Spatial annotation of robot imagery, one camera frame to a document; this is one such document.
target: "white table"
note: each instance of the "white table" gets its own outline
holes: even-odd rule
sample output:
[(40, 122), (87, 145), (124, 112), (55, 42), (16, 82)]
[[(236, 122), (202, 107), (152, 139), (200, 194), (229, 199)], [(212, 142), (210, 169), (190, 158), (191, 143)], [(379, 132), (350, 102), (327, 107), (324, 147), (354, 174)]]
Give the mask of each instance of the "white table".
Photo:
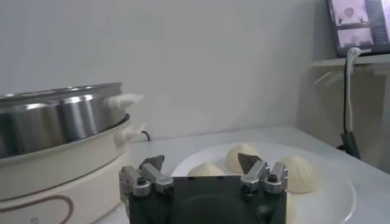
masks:
[[(356, 210), (348, 224), (389, 223), (390, 176), (293, 127), (271, 127), (202, 135), (189, 138), (141, 142), (130, 146), (130, 160), (140, 164), (145, 157), (165, 155), (162, 172), (170, 174), (187, 156), (202, 149), (233, 142), (263, 141), (301, 148), (327, 159), (351, 178), (357, 192)], [(123, 205), (98, 224), (128, 223)]]

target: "screen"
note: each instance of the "screen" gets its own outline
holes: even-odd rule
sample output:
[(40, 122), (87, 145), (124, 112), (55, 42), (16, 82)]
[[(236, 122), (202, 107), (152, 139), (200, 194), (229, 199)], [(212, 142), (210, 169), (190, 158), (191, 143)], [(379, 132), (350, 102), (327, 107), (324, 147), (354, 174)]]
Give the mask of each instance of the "screen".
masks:
[(328, 0), (328, 10), (339, 57), (351, 47), (390, 53), (390, 0)]

